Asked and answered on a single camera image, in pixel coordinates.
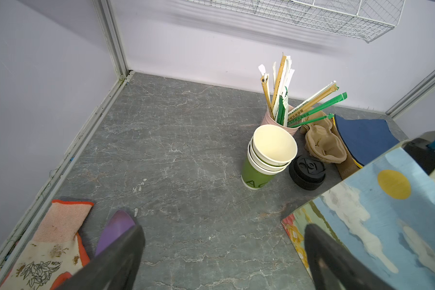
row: marble surface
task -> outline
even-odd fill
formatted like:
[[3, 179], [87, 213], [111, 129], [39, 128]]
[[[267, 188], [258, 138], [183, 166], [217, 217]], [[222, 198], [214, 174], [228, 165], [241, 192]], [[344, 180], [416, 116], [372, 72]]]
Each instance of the marble surface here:
[[[329, 164], [315, 191], [288, 170], [247, 189], [240, 168], [265, 107], [259, 93], [136, 73], [56, 196], [95, 203], [80, 230], [89, 256], [108, 219], [137, 208], [146, 247], [135, 289], [314, 289], [280, 220], [341, 179]], [[326, 112], [385, 118], [406, 138], [382, 114]]]

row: wire basket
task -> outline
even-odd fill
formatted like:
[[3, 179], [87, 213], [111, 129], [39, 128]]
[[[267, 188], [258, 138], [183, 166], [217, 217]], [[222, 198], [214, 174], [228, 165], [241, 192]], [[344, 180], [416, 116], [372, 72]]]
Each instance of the wire basket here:
[[188, 0], [369, 43], [398, 25], [405, 0]]

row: white wall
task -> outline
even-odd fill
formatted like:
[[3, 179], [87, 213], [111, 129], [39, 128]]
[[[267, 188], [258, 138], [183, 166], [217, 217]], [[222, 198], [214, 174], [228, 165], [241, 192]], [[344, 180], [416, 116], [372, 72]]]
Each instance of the white wall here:
[[91, 0], [0, 0], [0, 245], [116, 80]]
[[395, 120], [409, 138], [435, 131], [435, 89]]
[[406, 1], [398, 27], [369, 44], [185, 0], [113, 4], [128, 64], [140, 72], [262, 92], [257, 67], [283, 52], [296, 69], [290, 96], [336, 80], [348, 92], [343, 105], [386, 111], [435, 69], [429, 0]]

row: green paper cup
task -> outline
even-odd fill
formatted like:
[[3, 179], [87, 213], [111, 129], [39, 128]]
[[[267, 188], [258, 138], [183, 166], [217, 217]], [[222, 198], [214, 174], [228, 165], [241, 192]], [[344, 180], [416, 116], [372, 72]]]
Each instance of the green paper cup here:
[[260, 189], [266, 185], [274, 176], [282, 172], [285, 168], [279, 171], [269, 171], [257, 165], [247, 147], [247, 158], [245, 158], [242, 168], [242, 182], [249, 189]]

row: painting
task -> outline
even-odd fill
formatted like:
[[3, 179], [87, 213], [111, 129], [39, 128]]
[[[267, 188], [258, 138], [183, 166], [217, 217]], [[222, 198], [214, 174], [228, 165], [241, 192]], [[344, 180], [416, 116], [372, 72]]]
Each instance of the painting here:
[[396, 290], [435, 289], [435, 183], [402, 148], [282, 220], [308, 273], [309, 223]]

